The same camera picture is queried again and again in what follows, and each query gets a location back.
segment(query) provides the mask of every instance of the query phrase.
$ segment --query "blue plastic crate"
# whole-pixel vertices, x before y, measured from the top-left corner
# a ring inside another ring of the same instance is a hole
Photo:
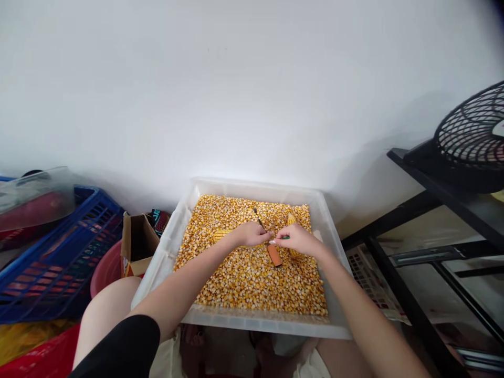
[[[0,323],[84,313],[96,265],[122,237],[124,210],[96,187],[75,186],[75,197],[75,211],[0,272]]]

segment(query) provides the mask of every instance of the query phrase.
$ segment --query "corn kernel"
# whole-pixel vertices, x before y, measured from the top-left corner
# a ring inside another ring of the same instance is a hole
[[[203,195],[194,207],[174,269],[180,269],[240,224],[258,218],[275,234],[285,227],[285,219],[311,232],[307,205]],[[282,267],[275,268],[265,245],[236,248],[205,284],[196,303],[327,316],[315,259],[285,248],[279,248],[279,253]]]

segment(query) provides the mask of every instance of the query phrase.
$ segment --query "black sleeve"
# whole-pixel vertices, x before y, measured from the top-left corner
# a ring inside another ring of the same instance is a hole
[[[89,352],[69,377],[148,378],[160,337],[159,326],[151,317],[126,318]]]

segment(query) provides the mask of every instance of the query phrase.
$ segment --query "yellow bag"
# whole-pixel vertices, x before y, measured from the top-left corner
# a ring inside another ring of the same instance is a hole
[[[77,322],[68,319],[0,325],[0,366],[49,341]]]

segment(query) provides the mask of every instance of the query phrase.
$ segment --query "white plastic tray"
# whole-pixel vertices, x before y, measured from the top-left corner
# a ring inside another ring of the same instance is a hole
[[[326,201],[321,192],[312,189],[280,186],[255,182],[222,180],[218,178],[194,178],[191,180],[189,193],[177,205],[168,227],[161,237],[159,246],[145,273],[144,278],[131,303],[135,307],[145,296],[173,272],[175,259],[179,253],[185,229],[189,224],[192,211],[199,197],[204,194],[224,195],[247,198],[255,201],[285,203],[290,205],[310,206],[311,228],[314,235],[333,251],[344,267],[351,272],[347,257],[341,246],[338,233],[329,214]],[[235,329],[287,333],[311,337],[332,339],[351,339],[347,321],[340,304],[324,281],[325,299],[329,312],[329,322],[323,317],[295,315],[277,311],[256,311],[231,309],[193,304],[184,323],[203,326],[227,327]]]

